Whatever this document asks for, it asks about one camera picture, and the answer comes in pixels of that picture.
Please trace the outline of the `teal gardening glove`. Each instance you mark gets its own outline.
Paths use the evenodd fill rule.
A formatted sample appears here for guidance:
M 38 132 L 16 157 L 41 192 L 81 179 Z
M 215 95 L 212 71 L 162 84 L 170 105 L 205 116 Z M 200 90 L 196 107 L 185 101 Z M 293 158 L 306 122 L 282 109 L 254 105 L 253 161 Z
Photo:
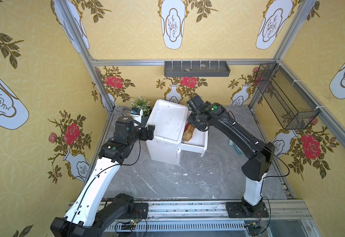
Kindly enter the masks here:
M 236 152 L 237 152 L 238 154 L 240 154 L 240 155 L 243 154 L 243 151 L 239 148 L 238 145 L 234 144 L 234 148 L 235 148 L 235 150 L 236 150 Z

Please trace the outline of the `grey wall shelf tray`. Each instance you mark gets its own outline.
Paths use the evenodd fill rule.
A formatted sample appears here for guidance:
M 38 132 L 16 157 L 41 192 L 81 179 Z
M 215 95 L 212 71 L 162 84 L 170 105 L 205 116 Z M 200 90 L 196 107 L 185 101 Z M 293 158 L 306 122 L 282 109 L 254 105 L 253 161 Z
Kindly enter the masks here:
M 231 69 L 224 60 L 164 61 L 165 77 L 228 77 Z

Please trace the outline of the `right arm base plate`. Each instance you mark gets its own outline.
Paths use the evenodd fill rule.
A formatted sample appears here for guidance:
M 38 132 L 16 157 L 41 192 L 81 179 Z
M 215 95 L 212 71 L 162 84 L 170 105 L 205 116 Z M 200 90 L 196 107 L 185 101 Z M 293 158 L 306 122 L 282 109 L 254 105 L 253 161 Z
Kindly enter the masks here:
M 269 218 L 269 210 L 263 201 L 257 205 L 248 202 L 236 201 L 225 204 L 229 218 Z

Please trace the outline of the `white top drawer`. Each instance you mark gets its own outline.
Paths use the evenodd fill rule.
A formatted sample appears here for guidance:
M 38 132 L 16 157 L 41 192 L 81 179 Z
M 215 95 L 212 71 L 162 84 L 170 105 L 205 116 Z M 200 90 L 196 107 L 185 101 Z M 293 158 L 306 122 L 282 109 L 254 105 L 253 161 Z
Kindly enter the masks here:
M 194 152 L 204 156 L 208 148 L 208 131 L 202 132 L 195 128 L 193 137 L 190 141 L 185 142 L 183 139 L 179 145 L 179 149 L 187 152 Z

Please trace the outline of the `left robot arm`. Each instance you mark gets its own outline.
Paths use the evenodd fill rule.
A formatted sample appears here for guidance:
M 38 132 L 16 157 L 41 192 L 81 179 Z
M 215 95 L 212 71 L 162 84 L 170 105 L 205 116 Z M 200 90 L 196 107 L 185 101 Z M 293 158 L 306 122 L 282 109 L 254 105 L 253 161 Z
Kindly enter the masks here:
M 115 174 L 134 145 L 153 140 L 155 125 L 143 126 L 131 116 L 119 117 L 112 138 L 103 144 L 95 167 L 79 197 L 64 217 L 56 217 L 50 229 L 56 237 L 101 237 L 104 231 L 124 215 L 133 215 L 134 198 L 118 194 L 103 209 L 99 204 Z

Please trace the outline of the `red glitter microphone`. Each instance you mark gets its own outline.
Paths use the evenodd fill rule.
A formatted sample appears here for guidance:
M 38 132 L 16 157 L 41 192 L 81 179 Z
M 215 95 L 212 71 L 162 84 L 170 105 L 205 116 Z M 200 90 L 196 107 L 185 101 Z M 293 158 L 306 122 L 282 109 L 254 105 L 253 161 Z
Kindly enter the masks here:
M 191 127 L 191 124 L 190 124 L 190 123 L 187 123 L 187 124 L 185 125 L 185 128 L 184 128 L 184 133 L 188 132 L 189 129 L 190 129 L 190 127 Z

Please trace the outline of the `white three-drawer cabinet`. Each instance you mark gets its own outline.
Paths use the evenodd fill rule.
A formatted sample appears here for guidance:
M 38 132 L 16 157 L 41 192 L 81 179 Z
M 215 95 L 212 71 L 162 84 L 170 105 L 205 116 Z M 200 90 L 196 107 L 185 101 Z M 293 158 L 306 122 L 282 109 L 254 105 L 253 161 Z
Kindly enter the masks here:
M 154 125 L 153 140 L 146 141 L 150 158 L 171 165 L 180 163 L 181 140 L 186 125 L 188 108 L 162 99 L 156 101 L 147 121 Z

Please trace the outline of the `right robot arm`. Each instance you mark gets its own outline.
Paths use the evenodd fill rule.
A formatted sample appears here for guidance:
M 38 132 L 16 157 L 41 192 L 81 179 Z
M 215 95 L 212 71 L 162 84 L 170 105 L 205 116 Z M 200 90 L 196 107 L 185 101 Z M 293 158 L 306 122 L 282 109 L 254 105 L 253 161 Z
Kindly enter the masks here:
M 264 143 L 249 133 L 230 111 L 218 103 L 204 102 L 200 96 L 195 96 L 187 102 L 187 106 L 191 109 L 189 124 L 202 132 L 211 127 L 218 129 L 248 158 L 242 166 L 246 186 L 241 210 L 247 217 L 255 215 L 262 205 L 262 186 L 273 161 L 275 146 L 271 142 Z

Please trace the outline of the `small green potted plant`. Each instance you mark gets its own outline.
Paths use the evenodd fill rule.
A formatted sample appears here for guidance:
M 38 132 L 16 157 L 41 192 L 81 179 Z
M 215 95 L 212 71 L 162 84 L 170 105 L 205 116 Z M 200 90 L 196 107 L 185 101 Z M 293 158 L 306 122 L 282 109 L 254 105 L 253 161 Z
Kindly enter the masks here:
M 143 111 L 142 117 L 147 117 L 150 115 L 152 111 L 152 107 L 150 105 L 150 101 L 146 100 L 145 98 L 139 96 L 135 100 L 132 100 L 130 105 L 131 108 L 138 108 Z

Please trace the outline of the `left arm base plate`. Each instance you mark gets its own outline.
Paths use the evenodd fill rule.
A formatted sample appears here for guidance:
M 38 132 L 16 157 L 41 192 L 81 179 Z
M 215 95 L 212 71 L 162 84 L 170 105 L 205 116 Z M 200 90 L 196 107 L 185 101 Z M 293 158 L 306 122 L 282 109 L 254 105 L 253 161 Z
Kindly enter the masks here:
M 147 202 L 136 202 L 133 206 L 117 215 L 117 220 L 145 219 L 148 216 L 149 204 Z

